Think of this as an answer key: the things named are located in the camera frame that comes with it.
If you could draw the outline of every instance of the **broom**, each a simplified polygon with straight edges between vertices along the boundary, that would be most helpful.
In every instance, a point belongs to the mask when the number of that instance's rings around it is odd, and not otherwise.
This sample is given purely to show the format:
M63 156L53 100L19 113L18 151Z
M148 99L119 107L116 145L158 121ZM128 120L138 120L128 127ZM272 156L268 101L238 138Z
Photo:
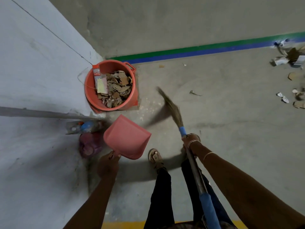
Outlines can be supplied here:
M186 130L183 126L183 121L182 121L181 113L180 113L178 106L172 102L172 100L164 93L164 91L161 88L157 87L157 90L158 90L159 94L164 98L165 105L170 110L173 120L179 128L181 137L184 135L187 135ZM204 212L204 216L207 220L207 227L208 227L208 229L220 229L219 220L217 218L217 215L216 215L216 212L215 212L212 200L211 200L211 196L207 192L207 189L205 187L205 184L204 184L203 178L201 176L199 167L197 165L195 156L189 150L189 148L185 148L185 149L186 149L186 154L189 158L191 169L192 169L195 181L196 181L196 186L197 186L198 193L199 193L199 199L200 199L201 206L202 206L202 209Z

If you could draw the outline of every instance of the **yellow line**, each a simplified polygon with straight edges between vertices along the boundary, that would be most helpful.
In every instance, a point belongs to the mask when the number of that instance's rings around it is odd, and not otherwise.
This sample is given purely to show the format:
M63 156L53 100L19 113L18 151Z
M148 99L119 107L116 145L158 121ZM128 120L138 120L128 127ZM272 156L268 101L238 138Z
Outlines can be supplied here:
M238 229L247 229L242 221L234 221L233 223ZM142 222L104 222L102 229L143 229L145 221Z

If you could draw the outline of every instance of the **pink dustpan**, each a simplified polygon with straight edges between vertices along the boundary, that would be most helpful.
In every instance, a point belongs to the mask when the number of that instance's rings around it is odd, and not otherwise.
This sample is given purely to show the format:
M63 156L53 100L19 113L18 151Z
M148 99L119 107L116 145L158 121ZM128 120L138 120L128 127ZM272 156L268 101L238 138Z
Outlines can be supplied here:
M114 155L122 155L129 159L142 156L151 133L120 115L105 131L104 141L114 150Z

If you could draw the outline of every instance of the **blue broom handle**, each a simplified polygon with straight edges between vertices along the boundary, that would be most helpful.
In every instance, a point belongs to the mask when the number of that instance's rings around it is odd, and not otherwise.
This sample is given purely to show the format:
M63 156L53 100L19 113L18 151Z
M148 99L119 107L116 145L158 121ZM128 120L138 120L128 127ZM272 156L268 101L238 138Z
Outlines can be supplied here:
M181 134L181 137L184 135L187 135L186 130L184 127L179 127L179 131ZM201 202L201 206L204 212L204 216L207 220L207 227L208 229L221 229L219 225L219 220L217 218L215 208L213 206L211 196L207 192L206 186L204 184L203 178L201 176L198 164L196 162L196 158L193 155L193 153L189 150L189 148L186 149L186 154L189 158L189 162L191 165L191 169L194 175L194 179L196 182L196 186L199 193L199 199Z

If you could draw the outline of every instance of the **blue tape on handle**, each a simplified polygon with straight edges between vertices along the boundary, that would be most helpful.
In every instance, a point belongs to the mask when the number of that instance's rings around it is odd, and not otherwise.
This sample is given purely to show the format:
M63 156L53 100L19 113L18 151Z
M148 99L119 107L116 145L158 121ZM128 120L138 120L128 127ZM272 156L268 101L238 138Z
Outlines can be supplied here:
M181 137L183 137L184 135L187 135L184 126L180 127L180 128L179 128L179 131L180 131Z
M211 196L208 193L203 193L199 196L204 216L207 220L208 229L221 229L217 218Z

